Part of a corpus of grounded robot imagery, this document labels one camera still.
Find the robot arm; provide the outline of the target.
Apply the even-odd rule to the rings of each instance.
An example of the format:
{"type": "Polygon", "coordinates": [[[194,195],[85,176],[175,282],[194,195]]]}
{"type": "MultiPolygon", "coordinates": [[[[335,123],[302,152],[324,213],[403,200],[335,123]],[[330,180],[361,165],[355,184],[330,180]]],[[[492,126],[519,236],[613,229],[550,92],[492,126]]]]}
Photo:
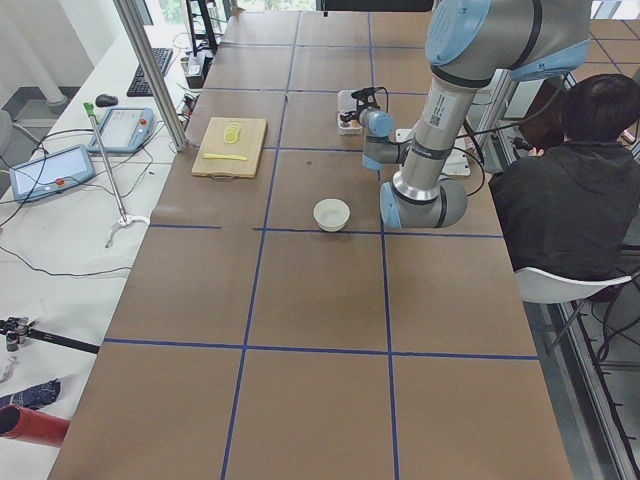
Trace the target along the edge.
{"type": "Polygon", "coordinates": [[[503,69],[516,82],[569,73],[586,59],[588,1],[443,1],[435,9],[425,52],[433,75],[409,142],[389,139],[392,121],[373,106],[359,111],[363,164],[399,169],[380,188],[388,228],[441,228],[462,218],[464,188],[443,174],[476,92],[503,69]]]}

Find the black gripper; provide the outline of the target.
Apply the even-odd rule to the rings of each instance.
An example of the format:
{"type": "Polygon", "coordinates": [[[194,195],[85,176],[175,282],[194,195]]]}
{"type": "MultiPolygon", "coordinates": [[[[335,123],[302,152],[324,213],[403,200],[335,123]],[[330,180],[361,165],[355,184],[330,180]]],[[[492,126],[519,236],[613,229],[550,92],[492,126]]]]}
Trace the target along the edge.
{"type": "Polygon", "coordinates": [[[369,111],[362,110],[358,113],[358,115],[354,116],[352,120],[353,126],[358,126],[359,128],[367,128],[368,127],[368,117],[369,111]]]}

